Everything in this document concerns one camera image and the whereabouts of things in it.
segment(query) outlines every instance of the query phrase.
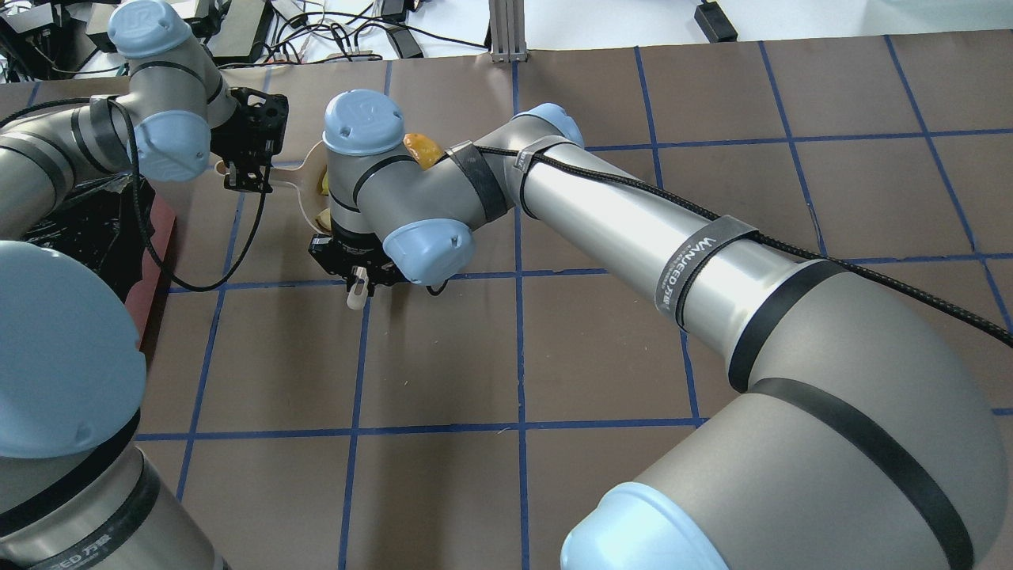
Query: robotic arm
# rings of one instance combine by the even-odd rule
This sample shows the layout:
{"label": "robotic arm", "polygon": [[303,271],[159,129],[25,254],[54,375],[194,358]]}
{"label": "robotic arm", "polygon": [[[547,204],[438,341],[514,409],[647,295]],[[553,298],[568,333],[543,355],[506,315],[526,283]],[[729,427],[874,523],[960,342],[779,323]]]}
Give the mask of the robotic arm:
{"label": "robotic arm", "polygon": [[[142,171],[192,177],[213,144],[209,128],[241,105],[223,98],[227,86],[191,36],[158,55],[132,51],[176,33],[174,14],[160,6],[138,0],[113,16],[147,30],[113,36],[137,54],[132,95],[121,101],[135,119]],[[315,235],[310,252],[349,290],[357,281],[365,295],[378,283],[439,284],[471,258],[472,232],[517,206],[724,357],[743,396],[606,494],[567,538],[564,569],[966,570],[995,541],[1008,475],[991,411],[950,349],[878,284],[829,260],[795,262],[751,240],[755,228],[738,220],[710,220],[631,185],[582,149],[556,105],[458,145],[424,171],[401,144],[400,109],[381,93],[338,95],[324,124],[333,233]],[[4,131],[0,165],[17,186],[0,194],[0,237],[19,235],[75,180],[129,166],[125,129],[96,99]],[[274,144],[257,152],[277,152]],[[263,188],[266,173],[231,179]],[[4,271],[11,259],[43,266],[44,254],[0,242],[0,282],[18,274]],[[122,312],[114,300],[95,304],[103,315]],[[2,296],[0,310],[11,311]],[[13,315],[3,319],[16,329]],[[104,325],[129,326],[120,321]],[[0,381],[0,397],[4,383],[16,386]],[[129,444],[137,405],[121,406],[125,417],[101,436],[65,422],[61,437],[77,447],[0,458],[0,560],[228,567]]]}
{"label": "robotic arm", "polygon": [[721,354],[744,393],[610,491],[565,570],[969,569],[988,552],[1008,485],[991,411],[884,288],[631,187],[558,106],[425,171],[402,157],[400,120],[370,91],[328,106],[332,247],[382,240],[406,279],[438,283],[469,260],[470,230],[517,205]]}
{"label": "robotic arm", "polygon": [[269,192],[270,157],[281,151],[288,100],[230,88],[189,26],[164,2],[116,10],[109,36],[131,69],[130,93],[96,96],[73,109],[31,116],[0,131],[0,238],[17,238],[78,182],[131,168],[126,111],[140,171],[189,180],[211,152],[226,160],[226,187]]}

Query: blue tape grid line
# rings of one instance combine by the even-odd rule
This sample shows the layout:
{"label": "blue tape grid line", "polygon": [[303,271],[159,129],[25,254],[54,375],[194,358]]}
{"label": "blue tape grid line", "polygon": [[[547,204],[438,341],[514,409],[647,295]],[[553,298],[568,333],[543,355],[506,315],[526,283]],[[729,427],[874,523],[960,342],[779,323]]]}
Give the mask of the blue tape grid line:
{"label": "blue tape grid line", "polygon": [[[867,257],[867,258],[855,258],[849,259],[853,262],[860,262],[865,264],[875,264],[875,263],[889,263],[889,262],[922,262],[922,261],[954,261],[954,260],[979,260],[982,262],[983,267],[986,271],[987,278],[990,283],[990,288],[996,297],[997,304],[1000,306],[1000,310],[1003,313],[1003,318],[1006,321],[1008,328],[1013,330],[1013,326],[1010,323],[1010,317],[1006,310],[1005,304],[999,293],[995,279],[989,269],[988,259],[1010,259],[1013,258],[1013,253],[983,253],[978,250],[977,242],[973,239],[973,235],[970,230],[969,223],[966,220],[963,210],[960,207],[959,200],[953,190],[952,184],[949,181],[949,177],[946,174],[945,168],[943,167],[942,161],[939,158],[939,154],[935,149],[935,145],[932,141],[934,137],[955,137],[955,136],[982,136],[982,135],[1004,135],[1013,134],[1013,129],[987,129],[987,130],[964,130],[964,131],[941,131],[941,132],[930,132],[925,124],[924,118],[918,108],[917,102],[914,97],[914,93],[908,84],[907,78],[904,75],[904,71],[901,67],[900,61],[897,57],[895,51],[893,50],[892,43],[889,37],[885,37],[887,46],[890,51],[890,55],[893,59],[893,63],[897,67],[899,74],[901,75],[902,81],[908,92],[909,98],[911,100],[912,106],[915,109],[916,115],[918,116],[919,124],[922,128],[920,133],[894,133],[894,134],[870,134],[870,135],[845,135],[845,136],[821,136],[821,137],[793,137],[791,133],[790,124],[788,121],[787,114],[784,110],[784,105],[780,97],[780,92],[778,90],[777,82],[773,74],[773,69],[770,65],[770,60],[767,56],[766,48],[763,43],[759,44],[761,50],[761,55],[764,60],[764,65],[766,67],[768,77],[771,82],[771,88],[774,93],[775,102],[777,103],[778,111],[781,115],[782,124],[784,125],[785,135],[784,138],[763,138],[763,139],[741,139],[741,140],[714,140],[714,141],[690,141],[690,142],[679,142],[679,143],[659,143],[656,139],[656,133],[653,125],[653,112],[650,103],[650,94],[646,80],[646,74],[644,72],[643,61],[640,54],[640,49],[634,49],[634,55],[636,59],[637,71],[640,79],[640,86],[643,93],[644,100],[644,110],[646,113],[648,130],[650,134],[650,144],[640,144],[640,145],[612,145],[612,146],[591,146],[588,147],[590,151],[617,151],[617,150],[650,150],[652,153],[652,159],[654,163],[654,172],[656,177],[657,185],[664,187],[664,178],[661,174],[660,160],[658,156],[658,150],[661,148],[683,148],[683,147],[705,147],[705,146],[734,146],[734,145],[752,145],[752,144],[784,144],[787,143],[792,153],[792,159],[795,164],[796,172],[799,177],[799,183],[803,195],[806,199],[806,203],[809,207],[810,215],[812,216],[812,221],[816,229],[817,237],[820,239],[821,251],[826,252],[826,246],[823,240],[822,232],[820,231],[819,220],[816,218],[815,209],[812,205],[811,197],[808,192],[808,187],[805,182],[804,172],[802,171],[801,162],[798,158],[797,149],[795,148],[795,143],[797,142],[834,142],[834,141],[849,141],[849,140],[875,140],[875,139],[910,139],[910,138],[922,138],[924,137],[929,144],[930,150],[932,151],[933,158],[936,161],[936,165],[939,168],[940,175],[943,177],[944,183],[947,187],[947,191],[950,193],[951,199],[953,201],[954,208],[957,210],[958,216],[961,219],[961,224],[964,227],[964,231],[967,234],[968,240],[971,243],[972,254],[966,255],[926,255],[926,256],[911,256],[904,258],[894,257]],[[387,63],[385,82],[384,82],[384,92],[389,93],[392,77],[392,65],[390,62]],[[514,62],[512,64],[512,90],[513,90],[513,103],[515,114],[520,111],[520,77],[519,77],[519,67],[518,63]],[[270,82],[270,70],[268,69],[264,75],[264,82],[262,89],[266,91],[268,89]],[[38,92],[41,83],[36,83],[32,88],[31,94],[28,99],[28,104],[30,105],[36,94]],[[223,272],[228,269],[229,263],[232,259],[235,243],[237,239],[237,233],[239,229],[239,224],[242,216],[243,208],[243,195],[240,194],[237,200],[236,215],[233,220],[232,231],[229,237],[229,245],[226,253],[225,264],[223,266]],[[204,400],[205,388],[208,380],[208,372],[211,365],[211,359],[214,352],[214,344],[217,336],[219,320],[224,306],[225,296],[228,292],[232,291],[245,291],[245,290],[263,290],[263,289],[283,289],[283,288],[318,288],[318,287],[336,287],[336,284],[343,284],[342,279],[329,278],[329,279],[310,279],[310,280],[284,280],[284,281],[263,281],[263,282],[230,282],[224,284],[217,293],[218,300],[216,304],[216,309],[214,317],[212,320],[211,329],[208,335],[208,343],[205,351],[204,362],[202,365],[201,380],[198,388],[197,398],[194,400],[193,412],[191,416],[189,430],[185,433],[147,433],[139,434],[137,439],[139,441],[185,441],[186,447],[183,456],[183,463],[180,469],[179,485],[176,489],[176,496],[180,500],[182,499],[183,492],[186,485],[186,477],[188,473],[189,463],[192,456],[192,446],[194,441],[201,440],[230,440],[230,439],[264,439],[264,438],[289,438],[289,437],[348,437],[349,447],[348,447],[348,462],[347,471],[345,475],[345,489],[344,489],[344,504],[343,504],[343,517],[341,523],[341,535],[340,535],[340,545],[339,545],[339,558],[338,558],[338,568],[343,570],[346,567],[347,561],[347,546],[348,546],[348,535],[350,527],[352,518],[352,499],[353,490],[355,483],[355,471],[356,471],[356,457],[358,450],[359,436],[382,436],[382,435],[402,435],[402,434],[418,434],[418,433],[467,433],[467,432],[502,432],[502,431],[517,431],[519,435],[519,470],[520,470],[520,495],[521,495],[521,542],[522,542],[522,568],[528,570],[530,568],[530,533],[529,533],[529,509],[528,509],[528,457],[527,457],[527,431],[528,430],[554,430],[554,429],[603,429],[603,428],[625,428],[625,427],[674,427],[674,426],[690,426],[699,427],[708,418],[702,418],[700,416],[699,403],[697,401],[695,382],[693,378],[693,365],[689,356],[688,350],[688,338],[685,333],[680,334],[681,349],[683,351],[684,365],[686,369],[687,378],[687,390],[690,398],[690,408],[691,415],[690,418],[649,418],[649,419],[639,419],[639,420],[591,420],[591,421],[549,421],[549,422],[529,422],[527,421],[527,404],[526,396],[524,390],[524,380],[525,380],[525,370],[524,370],[524,278],[531,276],[551,276],[560,274],[601,274],[606,273],[607,270],[600,267],[589,267],[589,268],[570,268],[565,270],[547,270],[547,269],[534,269],[534,270],[524,270],[522,262],[522,232],[521,232],[521,217],[520,213],[515,210],[515,270],[514,271],[489,271],[489,272],[470,272],[461,273],[455,275],[454,278],[457,279],[468,279],[468,278],[514,278],[516,280],[516,302],[517,302],[517,350],[518,350],[518,421],[516,423],[486,423],[486,424],[447,424],[447,425],[424,425],[424,426],[393,426],[393,427],[361,427],[361,410],[362,410],[362,397],[363,397],[363,383],[365,377],[365,358],[367,354],[367,341],[369,333],[369,315],[370,307],[368,304],[364,314],[363,314],[363,324],[360,333],[360,353],[359,353],[359,363],[356,378],[356,396],[353,411],[353,423],[350,428],[334,428],[334,429],[311,429],[311,430],[268,430],[268,431],[237,431],[237,432],[199,432],[198,424],[200,422],[201,409]],[[170,294],[183,294],[185,291],[178,289],[171,289]],[[1013,409],[1011,408],[998,408],[994,409],[993,413],[996,416],[1013,416]]]}
{"label": "blue tape grid line", "polygon": [[[518,62],[511,63],[514,114],[521,112],[521,73]],[[521,497],[521,568],[531,568],[530,525],[528,523],[528,401],[524,392],[524,262],[521,244],[521,209],[514,208],[514,282],[517,305],[517,434]]]}
{"label": "blue tape grid line", "polygon": [[35,81],[35,84],[31,86],[31,94],[28,95],[28,102],[24,103],[24,106],[31,106],[35,104],[35,97],[38,95],[38,88],[42,86],[42,81]]}
{"label": "blue tape grid line", "polygon": [[366,376],[366,344],[369,340],[370,309],[372,300],[366,301],[363,309],[363,325],[359,334],[359,367],[356,370],[356,398],[352,409],[352,429],[348,430],[348,462],[344,475],[344,505],[341,509],[341,540],[338,546],[337,568],[344,570],[348,561],[348,532],[352,526],[353,485],[356,480],[356,458],[359,451],[359,424],[363,410],[363,379]]}
{"label": "blue tape grid line", "polygon": [[[973,137],[988,135],[1013,135],[1013,129],[971,129],[963,131],[929,131],[928,136],[934,139],[947,137]],[[683,142],[659,142],[656,145],[645,144],[614,144],[614,145],[592,145],[586,147],[590,152],[607,152],[611,150],[651,150],[657,148],[692,148],[701,146],[742,146],[753,144],[785,144],[788,142],[812,143],[812,142],[843,142],[843,141],[874,141],[884,139],[920,139],[926,133],[869,133],[865,135],[821,135],[811,137],[792,136],[790,141],[786,137],[761,138],[761,139],[718,139],[710,141],[683,141]]]}
{"label": "blue tape grid line", "polygon": [[[243,215],[243,201],[245,194],[240,193],[236,198],[236,213],[232,219],[232,230],[229,233],[229,245],[225,251],[225,261],[222,265],[222,274],[229,270],[232,263],[232,255],[236,246],[236,236],[239,234],[239,222]],[[215,351],[215,339],[218,337],[218,324],[222,316],[222,308],[225,306],[226,290],[219,290],[216,294],[218,301],[215,303],[215,313],[211,318],[211,329],[208,332],[208,343],[204,350],[204,361],[201,364],[201,379],[198,383],[197,398],[193,400],[193,412],[190,415],[190,425],[186,440],[186,449],[183,452],[183,462],[179,469],[179,483],[176,485],[176,499],[182,501],[183,493],[186,490],[186,477],[189,474],[190,459],[193,455],[193,435],[197,434],[198,424],[201,421],[201,408],[204,405],[204,393],[208,386],[208,372],[211,369],[211,358]]]}
{"label": "blue tape grid line", "polygon": [[816,232],[816,241],[820,244],[820,252],[827,254],[827,243],[824,241],[823,230],[820,228],[820,218],[816,216],[815,206],[812,203],[812,195],[809,194],[809,184],[805,181],[805,172],[802,171],[802,161],[798,157],[798,148],[795,146],[795,139],[791,135],[791,124],[788,121],[788,114],[784,110],[784,101],[781,100],[781,90],[777,87],[777,79],[774,77],[774,68],[770,65],[770,58],[767,57],[767,47],[763,42],[758,42],[760,56],[763,58],[764,68],[767,70],[767,78],[770,79],[770,88],[774,93],[774,102],[777,104],[777,112],[781,115],[781,124],[784,126],[784,135],[787,137],[788,150],[791,151],[791,160],[795,163],[795,173],[798,175],[798,184],[802,188],[802,195],[805,197],[805,206],[809,209],[809,217],[812,218],[812,227]]}
{"label": "blue tape grid line", "polygon": [[1013,320],[1010,319],[1009,311],[1006,308],[1006,302],[1003,300],[1003,296],[999,292],[999,287],[996,282],[995,276],[992,274],[992,269],[989,268],[989,263],[986,260],[986,257],[981,254],[978,246],[978,239],[975,238],[975,232],[970,228],[970,221],[967,219],[966,213],[964,213],[963,206],[960,203],[960,198],[957,196],[956,189],[953,187],[953,182],[950,180],[949,174],[946,173],[946,167],[943,165],[942,157],[939,155],[936,143],[932,140],[932,135],[929,132],[929,127],[925,121],[925,117],[922,115],[922,110],[918,106],[918,100],[915,98],[915,91],[911,88],[908,76],[904,72],[904,66],[901,65],[901,59],[897,55],[897,50],[893,47],[893,40],[890,39],[889,35],[883,35],[883,40],[886,43],[886,49],[889,51],[889,57],[893,61],[893,67],[897,69],[897,73],[901,78],[904,90],[908,94],[908,100],[911,102],[911,108],[915,111],[915,117],[918,118],[918,126],[922,129],[922,136],[925,137],[925,142],[929,145],[929,152],[932,153],[932,159],[935,161],[936,168],[939,170],[939,177],[942,178],[943,185],[946,186],[946,192],[949,194],[950,201],[953,203],[953,209],[956,211],[956,215],[960,219],[960,225],[963,227],[963,232],[967,236],[967,241],[970,243],[970,250],[973,251],[976,258],[978,258],[979,262],[982,263],[982,268],[985,270],[985,278],[989,282],[989,289],[992,290],[992,296],[995,299],[996,305],[999,307],[999,312],[1003,316],[1003,321],[1006,324],[1006,330],[1013,331]]}
{"label": "blue tape grid line", "polygon": [[[525,422],[525,430],[549,431],[557,429],[615,429],[639,427],[695,427],[709,418],[643,418],[639,420],[564,420],[547,422]],[[519,431],[518,422],[500,422],[485,424],[444,424],[421,426],[390,426],[390,427],[356,427],[356,428],[322,428],[322,429],[284,429],[258,431],[214,431],[199,432],[190,435],[186,432],[175,433],[143,433],[138,434],[138,441],[222,441],[228,439],[286,439],[301,437],[349,437],[353,433],[359,437],[385,435],[415,435],[420,433],[475,433]]]}
{"label": "blue tape grid line", "polygon": [[[640,77],[640,90],[643,93],[643,109],[647,114],[647,132],[650,134],[651,158],[654,161],[654,184],[665,188],[665,176],[661,173],[661,160],[657,153],[657,133],[654,130],[654,111],[650,105],[650,88],[647,85],[647,74],[643,69],[643,57],[640,48],[633,48],[633,56],[636,58],[637,75]],[[686,371],[686,392],[690,401],[690,414],[693,416],[694,426],[700,426],[700,405],[697,402],[696,383],[693,380],[693,363],[690,362],[689,347],[687,344],[685,331],[679,332],[680,350],[683,352],[683,367]]]}

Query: brown table surface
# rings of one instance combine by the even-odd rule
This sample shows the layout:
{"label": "brown table surface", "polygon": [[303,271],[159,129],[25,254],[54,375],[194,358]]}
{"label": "brown table surface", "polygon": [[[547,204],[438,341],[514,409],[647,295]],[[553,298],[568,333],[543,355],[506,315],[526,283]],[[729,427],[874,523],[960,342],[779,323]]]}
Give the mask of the brown table surface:
{"label": "brown table surface", "polygon": [[[997,30],[227,76],[290,97],[290,165],[346,89],[388,92],[409,132],[445,145],[557,102],[636,176],[1010,328],[1011,54]],[[3,85],[0,110],[126,88]],[[177,271],[215,279],[255,199],[214,172],[159,189],[178,210]],[[605,491],[735,396],[715,354],[513,212],[444,296],[398,287],[363,313],[305,252],[310,234],[276,191],[231,282],[171,290],[146,339],[140,445],[236,570],[558,568]],[[917,309],[978,375],[1013,458],[1013,351]],[[1010,560],[1013,514],[981,568]]]}

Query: blue tape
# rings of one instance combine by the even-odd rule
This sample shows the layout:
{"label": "blue tape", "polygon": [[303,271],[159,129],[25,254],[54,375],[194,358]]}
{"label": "blue tape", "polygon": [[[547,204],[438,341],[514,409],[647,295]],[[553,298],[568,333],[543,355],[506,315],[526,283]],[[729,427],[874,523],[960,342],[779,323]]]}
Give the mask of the blue tape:
{"label": "blue tape", "polygon": [[770,65],[770,58],[767,56],[767,47],[763,42],[758,42],[760,56],[763,58],[764,68],[767,70],[767,78],[770,80],[770,88],[774,93],[774,102],[777,104],[777,112],[781,115],[781,125],[784,126],[784,134],[788,139],[788,149],[791,151],[791,161],[795,164],[795,173],[798,175],[798,184],[802,188],[802,196],[805,197],[805,206],[809,209],[809,217],[812,218],[812,227],[816,231],[816,241],[820,244],[820,253],[827,254],[827,243],[824,240],[823,229],[820,227],[820,218],[816,216],[815,206],[812,203],[812,195],[809,193],[809,184],[805,180],[805,172],[802,171],[802,161],[798,157],[798,149],[795,147],[795,140],[791,134],[791,125],[788,123],[788,114],[784,110],[784,102],[781,100],[781,91],[777,87],[777,79],[774,78],[774,68]]}
{"label": "blue tape", "polygon": [[690,397],[690,414],[694,420],[700,419],[700,404],[696,395],[696,380],[693,378],[693,361],[690,359],[689,336],[686,331],[679,331],[679,342],[683,350],[683,365],[686,368],[686,391]]}
{"label": "blue tape", "polygon": [[359,452],[359,423],[363,412],[363,379],[366,376],[366,345],[369,341],[372,300],[363,309],[363,326],[359,333],[359,364],[356,370],[356,399],[352,408],[352,430],[348,438],[348,463],[344,475],[344,505],[341,517],[341,539],[337,552],[337,568],[344,570],[348,561],[348,530],[352,525],[352,497],[356,480],[356,458]]}
{"label": "blue tape", "polygon": [[28,102],[26,102],[24,106],[31,106],[35,104],[35,97],[38,95],[38,88],[42,86],[42,81],[35,81],[35,84],[31,86],[31,94],[28,95]]}
{"label": "blue tape", "polygon": [[[567,429],[613,429],[613,428],[648,428],[648,427],[694,427],[707,418],[642,418],[628,420],[550,420],[543,422],[525,422],[525,430],[551,431]],[[359,427],[323,428],[323,429],[293,429],[293,430],[260,430],[260,431],[209,431],[189,433],[142,433],[138,441],[220,441],[229,439],[288,439],[305,437],[347,437],[355,431],[359,437],[380,437],[391,435],[417,435],[422,433],[483,433],[502,431],[519,431],[517,422],[500,422],[489,424],[440,424],[390,427]]]}
{"label": "blue tape", "polygon": [[647,75],[643,71],[643,58],[640,57],[640,47],[633,48],[633,56],[636,58],[636,71],[640,77],[640,90],[643,93],[643,108],[647,113],[647,133],[650,136],[650,154],[654,160],[654,180],[657,187],[665,188],[665,180],[661,177],[661,158],[657,153],[657,132],[654,130],[654,111],[650,106],[650,91],[647,89]]}
{"label": "blue tape", "polygon": [[394,63],[387,61],[387,68],[384,70],[383,94],[390,96],[390,79],[394,75]]}

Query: silver arm segment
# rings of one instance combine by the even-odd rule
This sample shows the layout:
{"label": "silver arm segment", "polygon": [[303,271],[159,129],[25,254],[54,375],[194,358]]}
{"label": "silver arm segment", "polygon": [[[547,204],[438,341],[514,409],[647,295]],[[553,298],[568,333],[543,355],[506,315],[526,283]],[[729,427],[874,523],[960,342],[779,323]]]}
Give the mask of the silver arm segment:
{"label": "silver arm segment", "polygon": [[[142,173],[153,179],[197,176],[210,158],[210,129],[236,108],[221,72],[167,4],[132,2],[110,26],[132,70],[130,93],[116,100],[135,125]],[[145,45],[139,47],[138,38]],[[168,47],[159,49],[158,40]],[[129,169],[127,144],[123,116],[103,97],[0,131],[0,171],[7,180],[0,188],[0,239],[19,237],[74,184]]]}

